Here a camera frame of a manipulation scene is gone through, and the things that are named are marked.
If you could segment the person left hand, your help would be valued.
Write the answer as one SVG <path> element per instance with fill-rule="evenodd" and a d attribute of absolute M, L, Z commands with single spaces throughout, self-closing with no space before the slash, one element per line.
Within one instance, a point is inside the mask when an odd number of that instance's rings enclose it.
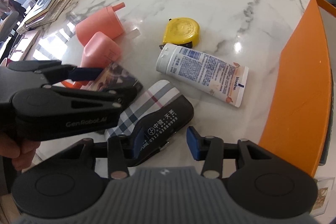
<path fill-rule="evenodd" d="M 1 133 L 0 155 L 11 159 L 15 170 L 20 171 L 31 166 L 36 150 L 40 147 L 39 141 L 25 140 L 17 144 L 6 134 Z"/>

